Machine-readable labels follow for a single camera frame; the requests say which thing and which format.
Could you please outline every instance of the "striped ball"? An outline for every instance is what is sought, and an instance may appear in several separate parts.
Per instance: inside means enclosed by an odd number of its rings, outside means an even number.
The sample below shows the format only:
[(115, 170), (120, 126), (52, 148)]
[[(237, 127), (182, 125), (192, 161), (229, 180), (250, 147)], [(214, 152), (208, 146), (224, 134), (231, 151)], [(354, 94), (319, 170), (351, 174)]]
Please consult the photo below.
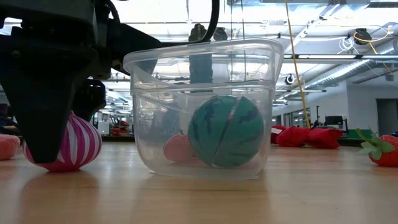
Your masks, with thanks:
[(70, 172), (93, 161), (100, 153), (101, 146), (102, 139), (97, 129), (71, 112), (55, 162), (36, 164), (26, 142), (22, 145), (22, 152), (29, 162), (51, 172)]

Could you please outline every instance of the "black cable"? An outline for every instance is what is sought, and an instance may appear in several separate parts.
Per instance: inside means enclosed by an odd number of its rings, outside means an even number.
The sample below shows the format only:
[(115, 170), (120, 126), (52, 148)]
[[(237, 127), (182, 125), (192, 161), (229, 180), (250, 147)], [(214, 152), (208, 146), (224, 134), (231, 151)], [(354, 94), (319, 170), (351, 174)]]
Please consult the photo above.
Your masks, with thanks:
[(109, 9), (111, 10), (113, 19), (120, 23), (120, 17), (119, 17), (119, 13), (118, 10), (116, 9), (115, 5), (113, 4), (113, 2), (111, 0), (104, 0), (105, 4), (109, 7)]
[(206, 34), (200, 39), (193, 42), (163, 42), (164, 47), (185, 45), (185, 44), (196, 44), (207, 42), (211, 39), (214, 32), (216, 31), (218, 18), (220, 16), (220, 0), (211, 0), (211, 16), (209, 27), (207, 28)]

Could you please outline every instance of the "desk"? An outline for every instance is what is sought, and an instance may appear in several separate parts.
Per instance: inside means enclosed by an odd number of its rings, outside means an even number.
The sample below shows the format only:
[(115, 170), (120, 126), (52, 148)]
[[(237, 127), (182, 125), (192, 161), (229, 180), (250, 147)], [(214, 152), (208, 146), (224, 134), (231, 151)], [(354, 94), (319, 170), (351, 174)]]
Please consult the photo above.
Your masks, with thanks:
[(0, 162), (0, 223), (396, 224), (398, 169), (357, 150), (274, 147), (259, 178), (239, 182), (150, 174), (130, 142), (65, 174), (20, 153)]

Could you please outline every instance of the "pink plush toy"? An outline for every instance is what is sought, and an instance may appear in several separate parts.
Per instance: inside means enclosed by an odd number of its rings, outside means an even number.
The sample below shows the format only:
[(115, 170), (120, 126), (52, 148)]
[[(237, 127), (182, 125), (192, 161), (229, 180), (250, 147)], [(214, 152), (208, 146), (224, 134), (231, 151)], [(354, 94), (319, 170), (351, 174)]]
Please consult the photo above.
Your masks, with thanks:
[(171, 137), (165, 144), (164, 155), (170, 161), (187, 161), (195, 156), (188, 136), (178, 134)]
[(17, 154), (19, 143), (17, 136), (0, 135), (0, 161), (13, 158)]
[(97, 129), (71, 112), (55, 162), (36, 164), (26, 142), (22, 145), (22, 152), (28, 161), (51, 172), (69, 172), (93, 161), (100, 153), (101, 145), (102, 139)]

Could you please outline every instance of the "ceiling pipe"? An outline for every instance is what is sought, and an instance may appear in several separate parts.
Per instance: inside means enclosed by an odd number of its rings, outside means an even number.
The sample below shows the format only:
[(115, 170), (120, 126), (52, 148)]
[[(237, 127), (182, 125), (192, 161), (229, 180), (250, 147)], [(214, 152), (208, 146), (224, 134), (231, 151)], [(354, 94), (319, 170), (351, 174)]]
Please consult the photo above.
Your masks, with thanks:
[(292, 47), (295, 47), (301, 40), (303, 40), (311, 29), (316, 28), (325, 18), (332, 15), (333, 13), (340, 10), (343, 6), (340, 4), (331, 3), (329, 4), (316, 18), (315, 20), (309, 21), (304, 29), (302, 29), (294, 38), (293, 45), (289, 44), (284, 50), (285, 54), (289, 53), (292, 50)]
[[(379, 55), (398, 54), (398, 38), (395, 38), (394, 40), (390, 40), (389, 42), (378, 46), (376, 50)], [(307, 82), (305, 84), (305, 89), (314, 88), (318, 85), (328, 86), (336, 84), (359, 73), (363, 73), (372, 68), (375, 68), (376, 66), (377, 63), (371, 59), (360, 60), (347, 65), (340, 65)], [(280, 96), (279, 99), (284, 99), (285, 97), (294, 94), (295, 93), (284, 94)]]

